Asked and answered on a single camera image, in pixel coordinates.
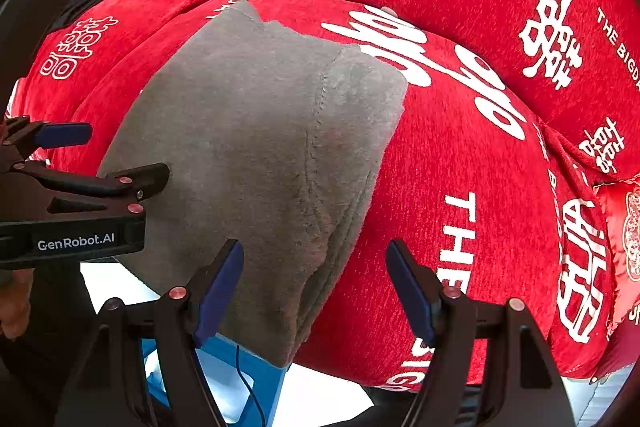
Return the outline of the person's left hand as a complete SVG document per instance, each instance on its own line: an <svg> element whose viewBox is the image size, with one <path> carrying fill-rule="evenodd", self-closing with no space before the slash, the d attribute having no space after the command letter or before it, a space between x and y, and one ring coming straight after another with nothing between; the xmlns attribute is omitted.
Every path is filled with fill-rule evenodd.
<svg viewBox="0 0 640 427"><path fill-rule="evenodd" d="M29 297L34 283L34 270L12 272L12 280L1 287L1 335L13 340L24 334L30 315Z"/></svg>

